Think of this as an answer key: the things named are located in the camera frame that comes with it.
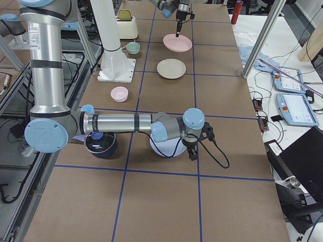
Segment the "blue joint cap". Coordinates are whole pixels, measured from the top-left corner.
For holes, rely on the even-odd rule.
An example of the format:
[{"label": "blue joint cap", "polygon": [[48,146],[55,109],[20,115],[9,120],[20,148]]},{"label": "blue joint cap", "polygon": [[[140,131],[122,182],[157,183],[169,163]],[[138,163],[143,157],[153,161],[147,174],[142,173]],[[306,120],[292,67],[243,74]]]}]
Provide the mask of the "blue joint cap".
[{"label": "blue joint cap", "polygon": [[51,4],[54,0],[18,0],[19,3],[27,7],[40,8]]},{"label": "blue joint cap", "polygon": [[102,133],[102,132],[99,132],[99,133],[92,133],[92,134],[91,134],[91,137],[92,137],[92,139],[94,139],[94,140],[99,140],[99,139],[101,139],[101,138],[103,137],[103,133]]},{"label": "blue joint cap", "polygon": [[77,30],[79,28],[79,22],[74,22],[74,23],[66,23],[63,27],[62,30]]},{"label": "blue joint cap", "polygon": [[154,142],[165,142],[167,141],[168,135],[165,126],[161,122],[155,122],[150,125],[152,139]]},{"label": "blue joint cap", "polygon": [[15,14],[2,14],[0,16],[0,19],[2,19],[3,21],[8,21],[8,22],[19,22],[20,21],[20,19]]},{"label": "blue joint cap", "polygon": [[66,146],[69,135],[59,122],[49,118],[37,118],[27,125],[25,138],[28,145],[35,150],[53,153]]},{"label": "blue joint cap", "polygon": [[169,10],[167,10],[167,9],[163,9],[162,11],[161,11],[161,14],[165,17],[165,18],[169,18],[173,13],[171,12],[171,11],[169,11]]},{"label": "blue joint cap", "polygon": [[190,108],[183,114],[183,121],[190,129],[200,130],[204,126],[204,113],[198,108]]}]

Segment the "white label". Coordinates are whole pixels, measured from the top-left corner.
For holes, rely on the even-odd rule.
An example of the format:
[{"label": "white label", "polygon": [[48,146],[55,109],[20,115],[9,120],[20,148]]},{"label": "white label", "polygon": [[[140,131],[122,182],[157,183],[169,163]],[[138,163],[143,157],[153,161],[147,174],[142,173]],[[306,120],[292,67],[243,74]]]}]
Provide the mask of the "white label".
[{"label": "white label", "polygon": [[282,152],[282,150],[279,148],[277,143],[270,143],[269,146],[271,147],[272,151],[277,156],[279,156],[279,154]]},{"label": "white label", "polygon": [[29,49],[40,49],[40,34],[39,27],[32,26],[28,27],[28,35],[29,35]]}]

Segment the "green bowl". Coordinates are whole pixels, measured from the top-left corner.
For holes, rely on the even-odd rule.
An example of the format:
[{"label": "green bowl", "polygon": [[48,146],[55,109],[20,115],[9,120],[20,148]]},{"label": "green bowl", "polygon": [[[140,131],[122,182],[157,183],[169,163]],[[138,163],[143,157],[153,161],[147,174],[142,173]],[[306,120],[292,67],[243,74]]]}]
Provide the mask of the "green bowl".
[{"label": "green bowl", "polygon": [[137,42],[130,42],[126,45],[126,49],[129,54],[138,54],[140,50],[140,44]]}]

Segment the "white plate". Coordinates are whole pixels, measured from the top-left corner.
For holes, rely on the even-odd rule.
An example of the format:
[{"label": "white plate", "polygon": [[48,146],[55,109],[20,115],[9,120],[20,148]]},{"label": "white plate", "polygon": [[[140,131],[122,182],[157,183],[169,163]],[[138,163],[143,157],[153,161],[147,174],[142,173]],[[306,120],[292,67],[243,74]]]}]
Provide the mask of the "white plate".
[{"label": "white plate", "polygon": [[176,79],[186,72],[186,66],[178,59],[165,59],[157,65],[158,73],[167,79]]},{"label": "white plate", "polygon": [[[176,144],[178,142],[178,139],[179,138],[172,139],[172,140],[167,140],[165,142],[159,142],[159,143],[155,142],[155,144],[164,155],[171,156],[173,154],[174,150],[175,150],[175,147],[176,147]],[[153,145],[151,139],[149,139],[149,142],[150,142],[150,146],[152,147],[154,152],[156,152],[158,155],[163,156],[162,154],[159,153],[159,151]],[[182,154],[185,150],[186,150],[186,146],[183,145],[182,141],[180,141],[180,143],[178,144],[178,147],[177,147],[177,150],[175,152],[174,157]]]}]

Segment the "white pole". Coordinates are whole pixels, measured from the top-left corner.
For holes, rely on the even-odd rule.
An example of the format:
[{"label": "white pole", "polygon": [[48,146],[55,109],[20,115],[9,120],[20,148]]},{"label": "white pole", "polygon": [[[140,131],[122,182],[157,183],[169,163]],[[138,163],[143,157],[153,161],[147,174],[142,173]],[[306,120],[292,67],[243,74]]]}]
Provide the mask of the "white pole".
[{"label": "white pole", "polygon": [[99,81],[131,82],[135,59],[127,59],[121,50],[112,0],[91,0],[104,53]]}]

